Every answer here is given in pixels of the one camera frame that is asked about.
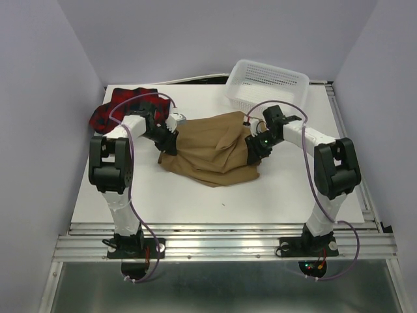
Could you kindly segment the tan brown skirt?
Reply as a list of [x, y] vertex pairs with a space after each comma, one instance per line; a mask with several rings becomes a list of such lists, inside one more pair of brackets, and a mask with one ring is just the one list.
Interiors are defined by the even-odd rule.
[[258, 179], [258, 163], [247, 164], [245, 138], [251, 132], [243, 121], [242, 112], [188, 120], [177, 128], [177, 154], [160, 154], [159, 165], [210, 187]]

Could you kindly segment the red black plaid skirt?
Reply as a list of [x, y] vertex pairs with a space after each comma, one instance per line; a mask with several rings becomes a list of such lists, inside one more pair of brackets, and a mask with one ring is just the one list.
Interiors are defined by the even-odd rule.
[[89, 119], [89, 126], [99, 134], [107, 134], [113, 130], [118, 123], [112, 118], [122, 121], [124, 116], [131, 111], [138, 111], [142, 102], [149, 102], [156, 108], [154, 114], [154, 124], [162, 125], [169, 116], [170, 100], [157, 95], [157, 89], [146, 89], [138, 87], [136, 89], [115, 88], [111, 95], [111, 100], [95, 109]]

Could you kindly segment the white plastic basket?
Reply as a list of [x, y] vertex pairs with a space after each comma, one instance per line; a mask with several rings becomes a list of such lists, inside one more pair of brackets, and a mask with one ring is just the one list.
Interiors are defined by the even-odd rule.
[[266, 100], [280, 100], [303, 107], [310, 79], [307, 75], [272, 65], [239, 60], [225, 84], [225, 96], [231, 104], [247, 112]]

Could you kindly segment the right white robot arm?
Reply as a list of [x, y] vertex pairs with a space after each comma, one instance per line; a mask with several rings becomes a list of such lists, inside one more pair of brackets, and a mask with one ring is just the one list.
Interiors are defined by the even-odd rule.
[[306, 172], [315, 205], [301, 235], [279, 239], [277, 255], [281, 258], [337, 256], [334, 226], [339, 222], [336, 217], [346, 197], [362, 180], [354, 144], [349, 138], [337, 139], [308, 127], [308, 116], [302, 109], [298, 110], [299, 115], [286, 116], [280, 108], [282, 101], [269, 100], [267, 104], [262, 120], [265, 130], [261, 130], [259, 120], [248, 113], [244, 116], [243, 124], [251, 132], [245, 139], [247, 163], [260, 162], [281, 142], [301, 148], [305, 159], [313, 158], [313, 164], [306, 164]]

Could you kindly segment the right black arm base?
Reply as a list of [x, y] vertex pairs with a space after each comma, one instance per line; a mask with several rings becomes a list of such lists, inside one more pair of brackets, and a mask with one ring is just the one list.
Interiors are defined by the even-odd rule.
[[339, 256], [336, 240], [331, 237], [324, 241], [308, 241], [299, 237], [280, 237], [275, 248], [279, 258], [297, 259], [302, 274], [317, 280], [324, 278], [328, 264], [327, 259]]

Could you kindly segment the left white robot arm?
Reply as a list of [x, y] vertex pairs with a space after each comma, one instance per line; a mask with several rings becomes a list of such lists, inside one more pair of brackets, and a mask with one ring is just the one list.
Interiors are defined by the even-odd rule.
[[104, 197], [113, 218], [113, 238], [103, 241], [109, 252], [137, 257], [144, 252], [145, 240], [142, 221], [132, 205], [134, 140], [147, 138], [159, 151], [176, 155], [177, 127], [186, 118], [173, 102], [162, 111], [144, 101], [122, 115], [117, 113], [119, 108], [126, 107], [126, 102], [114, 107], [109, 120], [115, 122], [115, 127], [90, 141], [89, 182]]

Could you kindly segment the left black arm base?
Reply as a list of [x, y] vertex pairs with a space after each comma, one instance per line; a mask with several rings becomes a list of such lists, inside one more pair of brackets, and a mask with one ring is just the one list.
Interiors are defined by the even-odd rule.
[[166, 239], [158, 238], [159, 246], [153, 238], [145, 238], [143, 248], [140, 245], [119, 245], [115, 238], [103, 239], [102, 243], [108, 248], [107, 259], [121, 260], [121, 273], [124, 280], [134, 284], [149, 280], [153, 269], [151, 262], [165, 258]]

